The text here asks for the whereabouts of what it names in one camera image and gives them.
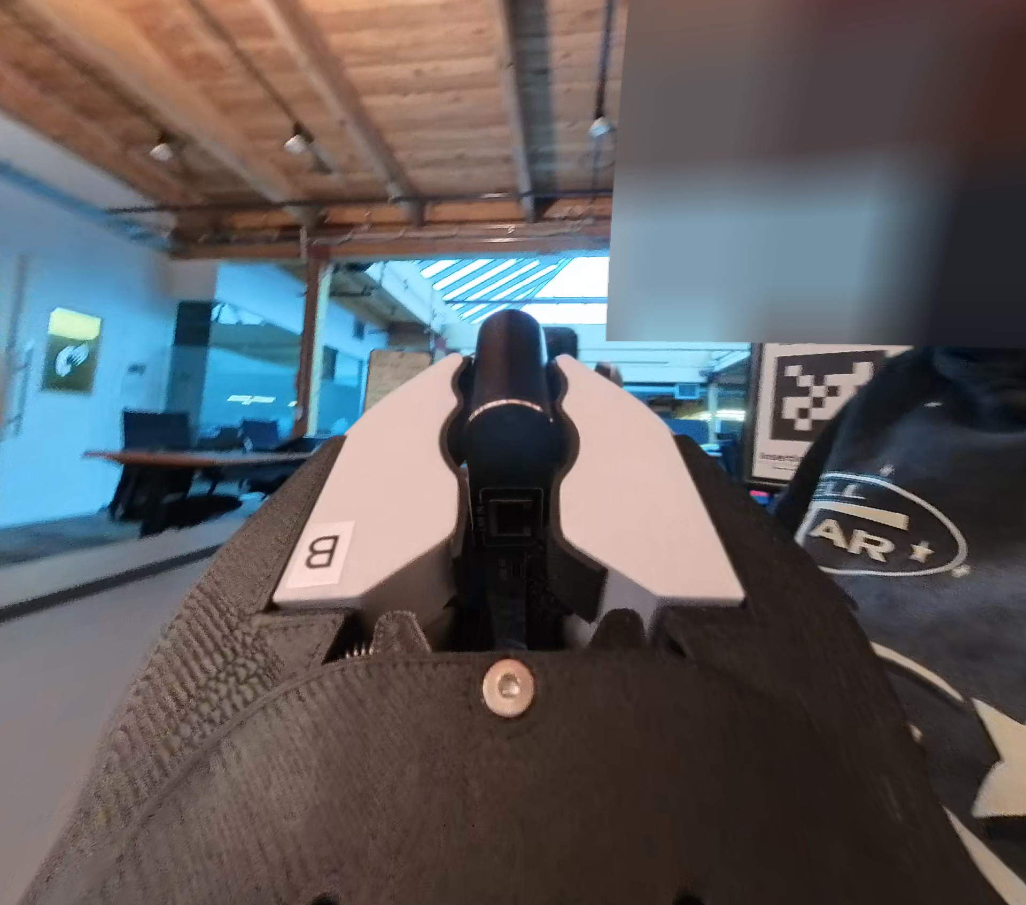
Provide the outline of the black ethernet adapter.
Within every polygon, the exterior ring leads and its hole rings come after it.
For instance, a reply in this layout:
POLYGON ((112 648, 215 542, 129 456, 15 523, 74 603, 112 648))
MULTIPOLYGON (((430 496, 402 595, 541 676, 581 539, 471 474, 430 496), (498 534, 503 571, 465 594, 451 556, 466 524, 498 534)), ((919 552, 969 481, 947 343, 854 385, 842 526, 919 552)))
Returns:
POLYGON ((504 310, 479 327, 461 436, 473 561, 496 650, 562 644, 564 609, 549 587, 550 491, 562 450, 545 335, 531 315, 504 310))

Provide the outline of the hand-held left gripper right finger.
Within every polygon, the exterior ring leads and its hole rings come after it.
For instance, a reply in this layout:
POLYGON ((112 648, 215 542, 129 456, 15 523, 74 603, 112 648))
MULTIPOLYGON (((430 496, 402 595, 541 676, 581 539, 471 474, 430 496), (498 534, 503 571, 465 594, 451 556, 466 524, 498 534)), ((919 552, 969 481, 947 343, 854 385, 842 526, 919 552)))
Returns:
POLYGON ((567 608, 736 607, 741 581, 670 428, 556 358, 569 457, 553 485, 551 589, 567 608))

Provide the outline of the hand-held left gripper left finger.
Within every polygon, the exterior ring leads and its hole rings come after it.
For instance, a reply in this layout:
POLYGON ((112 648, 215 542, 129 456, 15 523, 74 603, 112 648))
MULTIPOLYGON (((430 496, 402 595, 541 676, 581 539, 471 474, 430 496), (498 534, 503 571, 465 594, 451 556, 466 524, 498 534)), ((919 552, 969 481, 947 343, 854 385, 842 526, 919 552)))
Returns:
POLYGON ((462 505, 446 436, 467 363, 446 356, 352 426, 273 593, 275 606, 446 608, 462 505))

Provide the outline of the phone symbol wall sign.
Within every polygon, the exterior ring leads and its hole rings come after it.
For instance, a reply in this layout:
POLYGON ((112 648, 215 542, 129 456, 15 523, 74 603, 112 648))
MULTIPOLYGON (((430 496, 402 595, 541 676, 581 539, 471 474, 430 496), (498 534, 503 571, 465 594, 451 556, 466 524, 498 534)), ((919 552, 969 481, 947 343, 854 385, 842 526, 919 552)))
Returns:
POLYGON ((88 396, 94 391, 103 321, 55 308, 49 314, 40 390, 88 396))

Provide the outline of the wooden office desk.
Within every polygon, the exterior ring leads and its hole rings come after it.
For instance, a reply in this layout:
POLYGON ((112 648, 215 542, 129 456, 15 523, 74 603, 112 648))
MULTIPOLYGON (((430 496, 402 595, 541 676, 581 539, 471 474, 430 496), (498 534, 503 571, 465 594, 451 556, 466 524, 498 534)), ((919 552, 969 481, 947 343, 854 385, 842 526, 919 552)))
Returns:
POLYGON ((249 491, 270 497, 325 442, 281 439, 277 425, 263 421, 221 427, 201 439, 180 411, 123 411, 121 421, 121 448, 82 457, 120 468, 108 513, 113 521, 136 524, 141 538, 235 512, 249 491))

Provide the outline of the framed marker sign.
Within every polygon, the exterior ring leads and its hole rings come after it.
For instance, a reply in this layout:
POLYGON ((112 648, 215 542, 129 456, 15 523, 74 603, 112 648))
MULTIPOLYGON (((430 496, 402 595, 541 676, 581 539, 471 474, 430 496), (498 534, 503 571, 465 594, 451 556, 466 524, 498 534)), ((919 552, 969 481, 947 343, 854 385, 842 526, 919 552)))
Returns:
POLYGON ((906 346, 753 344, 742 425, 742 474, 782 488, 814 440, 906 346))

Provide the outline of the handwritten whiteboard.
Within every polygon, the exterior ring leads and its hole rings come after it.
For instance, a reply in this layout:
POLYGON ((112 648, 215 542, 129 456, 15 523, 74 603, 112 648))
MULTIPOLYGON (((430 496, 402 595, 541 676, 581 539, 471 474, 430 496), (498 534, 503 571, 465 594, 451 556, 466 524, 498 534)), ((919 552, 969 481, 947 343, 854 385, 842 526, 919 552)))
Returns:
POLYGON ((404 385, 432 366, 426 351, 374 349, 367 360, 366 389, 361 419, 354 429, 378 433, 381 430, 406 432, 410 426, 407 401, 410 394, 399 392, 404 385))

